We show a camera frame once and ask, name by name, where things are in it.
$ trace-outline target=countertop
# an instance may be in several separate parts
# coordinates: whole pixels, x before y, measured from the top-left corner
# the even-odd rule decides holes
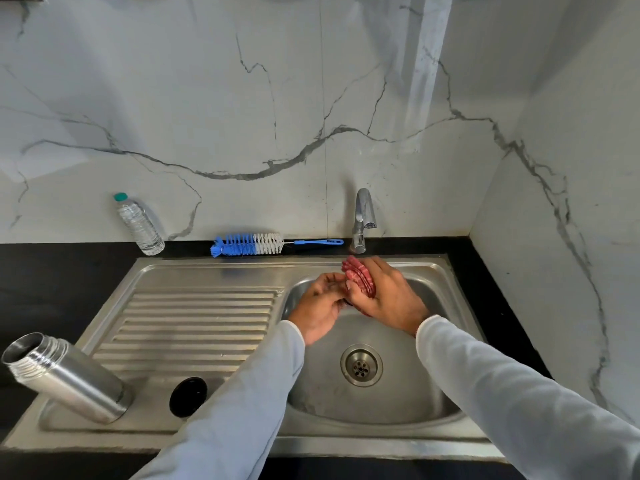
[[[168,242],[164,258],[209,255],[209,241]],[[306,246],[283,254],[346,255],[346,246]],[[487,341],[504,354],[549,376],[482,259],[466,237],[380,238],[367,240],[371,255],[446,255]],[[125,273],[142,253],[131,242],[0,245],[0,347],[31,331],[75,342]],[[13,427],[35,393],[0,371],[0,437]],[[56,477],[126,479],[148,462],[149,454],[0,454],[7,478]],[[466,461],[398,461],[357,458],[274,458],[265,475],[281,478],[522,478],[510,465]]]

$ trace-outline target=plastic water bottle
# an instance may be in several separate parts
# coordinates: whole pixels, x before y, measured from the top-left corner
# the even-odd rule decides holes
[[[145,209],[124,192],[114,195],[113,199],[117,202],[118,214],[142,252],[147,256],[155,256],[162,252],[164,241],[156,231]]]

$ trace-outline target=red cloth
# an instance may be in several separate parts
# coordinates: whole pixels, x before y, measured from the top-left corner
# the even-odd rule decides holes
[[[348,279],[356,282],[362,292],[369,298],[376,297],[376,285],[369,274],[369,270],[354,256],[348,256],[345,261],[342,261],[342,272],[347,275]]]

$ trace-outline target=sink drain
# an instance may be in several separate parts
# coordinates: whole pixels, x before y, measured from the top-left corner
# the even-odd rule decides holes
[[[358,387],[373,386],[382,377],[380,355],[364,344],[356,344],[344,351],[340,358],[340,368],[345,379]]]

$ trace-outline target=light gray sleeve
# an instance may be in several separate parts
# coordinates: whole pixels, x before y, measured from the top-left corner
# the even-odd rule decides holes
[[[305,357],[293,323],[278,323],[231,378],[132,480],[256,479]]]
[[[443,392],[527,478],[640,479],[640,430],[434,316],[416,335]]]

